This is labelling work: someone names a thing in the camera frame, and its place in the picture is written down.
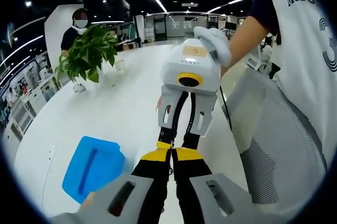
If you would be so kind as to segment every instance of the gray mesh fabric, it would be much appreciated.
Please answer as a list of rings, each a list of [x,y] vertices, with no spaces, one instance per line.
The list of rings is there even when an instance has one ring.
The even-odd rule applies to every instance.
[[[320,141],[277,84],[248,68],[227,100],[255,206],[293,216],[325,174]]]

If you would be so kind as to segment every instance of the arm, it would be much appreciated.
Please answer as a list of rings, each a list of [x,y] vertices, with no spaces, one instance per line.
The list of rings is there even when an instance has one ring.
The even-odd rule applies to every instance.
[[[67,30],[64,35],[61,42],[61,56],[68,57],[69,52],[68,50],[73,46],[74,43],[74,37],[71,34],[71,30]]]
[[[230,51],[232,54],[231,65],[235,65],[253,48],[255,48],[269,33],[269,30],[261,25],[254,17],[248,16],[230,40]],[[223,76],[228,69],[221,68]]]
[[[279,22],[272,0],[254,0],[251,12],[230,40],[231,65],[254,49],[268,33],[279,32]],[[221,68],[221,76],[228,68]]]

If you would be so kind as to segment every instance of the white shirt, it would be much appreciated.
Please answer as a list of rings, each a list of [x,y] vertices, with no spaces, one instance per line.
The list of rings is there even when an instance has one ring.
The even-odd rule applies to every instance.
[[[270,45],[266,45],[261,52],[261,60],[270,61],[270,58],[273,54],[273,48]]]
[[[337,143],[337,40],[318,0],[272,1],[282,37],[276,81],[307,116],[329,165]]]
[[[8,93],[7,95],[7,102],[12,105],[16,101],[16,94],[14,92]]]
[[[282,55],[280,53],[280,45],[277,45],[276,43],[273,44],[273,53],[271,56],[270,61],[276,64],[279,67],[282,67]]]

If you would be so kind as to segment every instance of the black shirt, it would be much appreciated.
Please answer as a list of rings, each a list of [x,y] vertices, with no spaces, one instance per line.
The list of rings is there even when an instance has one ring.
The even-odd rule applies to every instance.
[[[253,6],[248,15],[254,17],[272,35],[275,36],[280,31],[272,0],[253,0]]]
[[[79,36],[80,34],[74,28],[69,28],[63,35],[61,50],[69,50]]]

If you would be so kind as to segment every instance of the glass wall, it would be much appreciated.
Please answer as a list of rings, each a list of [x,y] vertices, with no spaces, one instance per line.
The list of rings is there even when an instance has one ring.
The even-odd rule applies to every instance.
[[[7,129],[8,133],[16,125],[16,136],[21,139],[33,118],[56,94],[58,87],[47,52],[18,66],[18,71],[4,77],[7,81],[0,88],[0,129]]]
[[[106,30],[116,32],[118,42],[136,38],[136,28],[133,22],[125,22],[121,24],[101,24]]]
[[[144,18],[145,29],[152,29],[155,40],[168,38],[193,37],[196,26],[221,28],[226,22],[225,16],[217,15],[155,15]]]

